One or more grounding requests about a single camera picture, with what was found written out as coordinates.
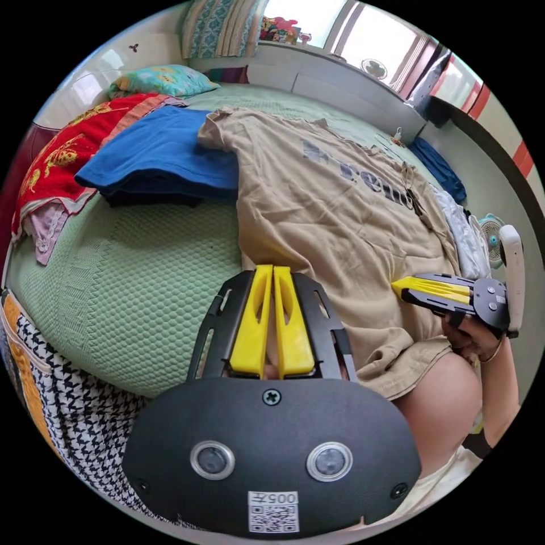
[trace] bracelet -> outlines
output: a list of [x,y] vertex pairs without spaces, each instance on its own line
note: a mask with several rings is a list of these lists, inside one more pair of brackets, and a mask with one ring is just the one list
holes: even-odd
[[481,363],[488,363],[488,362],[491,362],[497,355],[498,355],[498,352],[500,351],[500,348],[501,348],[501,345],[504,343],[504,338],[502,337],[501,338],[501,341],[500,341],[500,344],[498,345],[498,348],[495,350],[495,352],[488,358],[488,359],[480,359],[479,358],[479,361]]

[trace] windowsill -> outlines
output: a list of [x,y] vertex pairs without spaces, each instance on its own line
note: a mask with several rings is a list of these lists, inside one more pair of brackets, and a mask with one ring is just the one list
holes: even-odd
[[385,83],[382,83],[379,79],[374,78],[373,76],[370,76],[366,74],[364,71],[360,70],[359,68],[356,68],[355,66],[352,66],[352,64],[348,64],[347,62],[342,62],[339,59],[332,57],[331,55],[328,55],[324,52],[323,49],[314,47],[312,45],[291,45],[291,44],[279,44],[274,41],[268,41],[268,40],[260,40],[259,45],[266,46],[266,47],[280,47],[280,48],[287,48],[287,49],[294,49],[295,51],[299,51],[300,53],[305,53],[307,55],[312,55],[314,57],[321,57],[324,58],[330,62],[334,62],[335,64],[338,64],[339,66],[344,66],[348,70],[352,70],[353,72],[356,72],[357,74],[360,74],[363,78],[367,78],[376,85],[379,85],[382,87],[385,91],[388,91],[390,94],[392,94],[394,97],[398,98],[399,100],[403,101],[403,98],[401,98],[393,89],[388,87]]

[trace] white fan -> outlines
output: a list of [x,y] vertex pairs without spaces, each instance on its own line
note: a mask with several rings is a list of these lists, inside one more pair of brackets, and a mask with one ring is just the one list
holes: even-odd
[[374,58],[365,58],[361,63],[361,69],[370,76],[373,76],[376,79],[385,79],[388,75],[388,70],[380,62]]
[[487,214],[482,220],[479,220],[479,224],[488,243],[490,267],[499,269],[503,265],[500,229],[505,223],[494,214]]

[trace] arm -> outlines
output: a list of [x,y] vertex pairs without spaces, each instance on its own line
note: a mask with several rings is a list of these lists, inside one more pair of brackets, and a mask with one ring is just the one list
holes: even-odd
[[494,358],[481,365],[483,429],[494,448],[520,409],[511,343],[504,338]]

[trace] white controller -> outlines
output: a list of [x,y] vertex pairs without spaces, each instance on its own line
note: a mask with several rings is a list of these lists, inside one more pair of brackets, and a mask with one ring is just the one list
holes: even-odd
[[522,242],[512,225],[504,225],[499,234],[505,254],[507,305],[510,318],[509,336],[516,337],[522,326],[526,286]]

